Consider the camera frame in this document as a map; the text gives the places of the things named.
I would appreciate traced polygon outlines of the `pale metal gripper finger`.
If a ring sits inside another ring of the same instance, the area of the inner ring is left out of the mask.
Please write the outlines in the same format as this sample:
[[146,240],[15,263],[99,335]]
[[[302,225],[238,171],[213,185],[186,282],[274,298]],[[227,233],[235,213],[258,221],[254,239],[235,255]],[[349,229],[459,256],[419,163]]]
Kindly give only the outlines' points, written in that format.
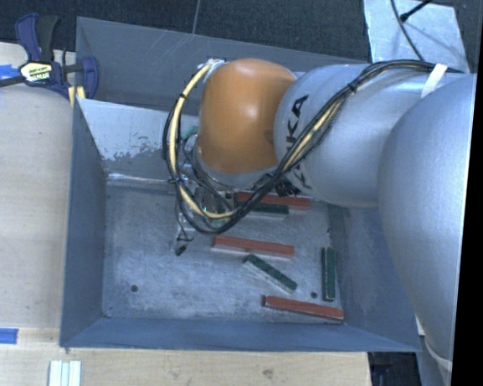
[[177,237],[175,238],[176,246],[174,248],[175,255],[182,255],[188,248],[190,243],[190,236],[188,235],[182,224],[179,224],[179,229],[177,232]]

